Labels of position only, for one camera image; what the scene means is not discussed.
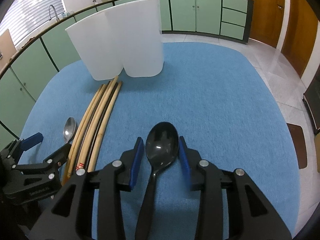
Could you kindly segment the orange red patterned chopstick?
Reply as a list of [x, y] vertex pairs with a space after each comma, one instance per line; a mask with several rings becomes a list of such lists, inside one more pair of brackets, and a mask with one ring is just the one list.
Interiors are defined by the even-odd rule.
[[78, 142], [76, 144], [76, 147], [74, 148], [74, 152], [73, 152], [73, 155], [72, 155], [72, 160], [71, 160], [71, 164], [69, 166], [69, 169], [68, 169], [68, 172], [67, 172], [67, 180], [70, 178], [70, 176], [72, 175], [72, 172], [73, 172], [73, 167], [74, 167], [74, 163], [75, 163], [75, 159], [76, 159], [76, 156], [77, 156], [77, 153], [78, 153], [78, 150], [80, 148], [80, 144], [85, 136], [85, 132], [87, 131], [88, 127], [89, 127], [89, 124], [91, 122], [91, 119], [93, 118], [93, 115], [94, 115], [94, 111], [95, 111], [95, 108], [98, 106], [99, 104], [99, 101], [101, 100], [103, 95], [100, 95], [97, 99], [97, 101], [95, 102], [95, 105], [93, 106], [93, 108], [91, 109], [91, 113], [89, 114], [88, 118], [86, 119], [86, 124], [84, 125], [83, 127], [83, 130], [82, 130], [82, 133], [81, 133], [81, 137], [78, 139]]

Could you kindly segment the black chopstick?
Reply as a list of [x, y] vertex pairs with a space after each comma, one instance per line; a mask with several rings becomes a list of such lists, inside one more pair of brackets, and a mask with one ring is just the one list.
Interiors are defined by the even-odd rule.
[[100, 118], [100, 120], [99, 120], [99, 122], [98, 122], [97, 130], [96, 130], [96, 132], [95, 132], [95, 134], [94, 134], [94, 136], [93, 136], [93, 140], [92, 140], [92, 143], [91, 143], [91, 146], [90, 146], [90, 149], [89, 149], [88, 157], [86, 158], [86, 162], [85, 162], [85, 169], [86, 169], [86, 170], [87, 170], [88, 165], [89, 165], [89, 162], [90, 162], [91, 154], [92, 154], [92, 151], [93, 151], [93, 147], [94, 147], [94, 144], [95, 144], [95, 140], [96, 140], [97, 135], [98, 135], [99, 127], [100, 127], [100, 125], [101, 125], [101, 123], [102, 123], [102, 120], [103, 120], [103, 118], [104, 118], [104, 114], [106, 113], [108, 104], [110, 103], [110, 100], [111, 100], [111, 98], [112, 98], [112, 94], [113, 94], [113, 93], [115, 92], [115, 90], [116, 90], [116, 85], [115, 85], [114, 88], [112, 89], [112, 92], [111, 92], [111, 94], [110, 94], [110, 97], [108, 98], [107, 104], [106, 104], [106, 106], [105, 106], [105, 108], [104, 108], [104, 110], [103, 110], [102, 116], [101, 116], [101, 118]]

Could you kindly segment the window blinds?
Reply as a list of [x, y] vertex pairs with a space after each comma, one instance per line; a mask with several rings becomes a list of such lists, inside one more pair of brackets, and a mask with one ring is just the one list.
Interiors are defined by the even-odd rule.
[[9, 30], [14, 45], [32, 31], [54, 19], [53, 5], [57, 14], [64, 12], [62, 0], [15, 0], [1, 22], [1, 33]]

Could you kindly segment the brown floor mat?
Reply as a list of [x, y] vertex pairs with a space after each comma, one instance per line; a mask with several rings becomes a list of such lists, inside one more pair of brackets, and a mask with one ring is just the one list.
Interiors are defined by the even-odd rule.
[[295, 147], [298, 167], [304, 169], [308, 165], [305, 137], [301, 126], [287, 123]]

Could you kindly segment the small metal spoon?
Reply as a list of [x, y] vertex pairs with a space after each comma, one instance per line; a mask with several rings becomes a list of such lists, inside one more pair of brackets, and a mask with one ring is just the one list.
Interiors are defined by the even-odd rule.
[[63, 128], [63, 139], [64, 143], [69, 143], [75, 136], [77, 129], [77, 123], [73, 117], [69, 117]]

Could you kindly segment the dark glass cabinet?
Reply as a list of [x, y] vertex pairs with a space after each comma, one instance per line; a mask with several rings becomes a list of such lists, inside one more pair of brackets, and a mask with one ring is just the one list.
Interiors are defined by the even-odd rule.
[[313, 125], [313, 132], [315, 135], [319, 133], [319, 122], [320, 122], [320, 77], [319, 68], [313, 80], [311, 81], [309, 87], [303, 94], [303, 101], [308, 110], [311, 123]]

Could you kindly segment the wooden door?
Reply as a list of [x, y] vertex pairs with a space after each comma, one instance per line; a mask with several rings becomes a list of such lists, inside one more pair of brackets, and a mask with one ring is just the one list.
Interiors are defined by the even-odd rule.
[[283, 23], [285, 0], [253, 0], [249, 37], [275, 48]]
[[299, 76], [310, 60], [318, 29], [318, 18], [307, 0], [290, 0], [290, 13], [281, 53]]

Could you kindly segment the black plastic spoon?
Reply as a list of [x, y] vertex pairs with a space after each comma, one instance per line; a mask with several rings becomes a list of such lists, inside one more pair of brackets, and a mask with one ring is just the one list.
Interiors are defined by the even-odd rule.
[[178, 154], [178, 132], [175, 126], [169, 122], [157, 123], [148, 134], [145, 151], [151, 165], [151, 174], [137, 220], [135, 239], [148, 239], [149, 237], [157, 174], [169, 167]]

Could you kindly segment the red-striped bamboo chopstick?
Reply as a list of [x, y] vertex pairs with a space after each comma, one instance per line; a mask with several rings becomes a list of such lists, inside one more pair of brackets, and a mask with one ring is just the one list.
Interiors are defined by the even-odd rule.
[[107, 101], [108, 101], [108, 98], [110, 97], [112, 89], [114, 88], [114, 86], [117, 83], [118, 77], [119, 76], [117, 75], [110, 82], [110, 84], [107, 86], [101, 100], [99, 101], [98, 106], [95, 108], [93, 118], [91, 119], [91, 122], [89, 124], [89, 127], [88, 127], [87, 132], [84, 137], [84, 141], [81, 145], [79, 157], [77, 158], [77, 162], [76, 162], [74, 171], [76, 171], [80, 168], [84, 168], [84, 166], [85, 166], [86, 158], [89, 153], [89, 149], [90, 149], [90, 146], [91, 146], [91, 143], [93, 140], [93, 136], [97, 130], [98, 122], [102, 116], [103, 110], [107, 104]]

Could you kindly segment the white plastic utensil holder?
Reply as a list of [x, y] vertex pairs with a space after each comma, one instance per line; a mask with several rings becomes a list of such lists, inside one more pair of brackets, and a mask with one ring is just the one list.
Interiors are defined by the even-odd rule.
[[93, 79], [153, 77], [164, 64], [160, 0], [127, 2], [66, 28]]

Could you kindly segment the plain-end bamboo chopstick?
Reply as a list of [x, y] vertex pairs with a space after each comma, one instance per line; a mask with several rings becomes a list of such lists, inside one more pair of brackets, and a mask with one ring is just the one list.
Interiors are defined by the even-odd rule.
[[95, 102], [97, 101], [98, 97], [100, 95], [103, 95], [104, 93], [104, 89], [106, 88], [106, 84], [103, 84], [99, 87], [99, 89], [97, 90], [96, 94], [94, 95], [92, 101], [90, 102], [89, 106], [87, 107], [85, 113], [84, 113], [84, 116], [82, 117], [81, 119], [81, 122], [80, 122], [80, 125], [78, 127], [78, 130], [75, 134], [75, 137], [74, 137], [74, 140], [72, 142], [72, 146], [71, 146], [71, 149], [70, 149], [70, 152], [69, 152], [69, 155], [68, 155], [68, 158], [67, 158], [67, 163], [66, 163], [66, 166], [65, 166], [65, 171], [64, 171], [64, 174], [62, 176], [62, 181], [61, 181], [61, 185], [63, 186], [66, 181], [67, 181], [67, 172], [68, 172], [68, 169], [69, 169], [69, 166], [71, 164], [71, 160], [72, 160], [72, 155], [73, 155], [73, 152], [74, 152], [74, 148], [76, 147], [76, 144], [78, 142], [78, 139], [81, 137], [81, 133], [82, 133], [82, 130], [83, 130], [83, 127], [84, 125], [86, 124], [86, 119], [88, 118], [89, 114], [91, 113], [91, 109], [93, 108], [93, 106], [95, 105]]

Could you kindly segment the green kitchen cabinets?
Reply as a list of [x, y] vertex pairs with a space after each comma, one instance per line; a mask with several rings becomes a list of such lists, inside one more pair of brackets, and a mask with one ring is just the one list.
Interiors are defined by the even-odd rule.
[[[111, 0], [82, 9], [28, 41], [1, 70], [1, 146], [18, 139], [30, 111], [47, 83], [80, 59], [66, 29], [116, 5], [138, 0]], [[252, 0], [160, 0], [165, 34], [195, 34], [247, 43]]]

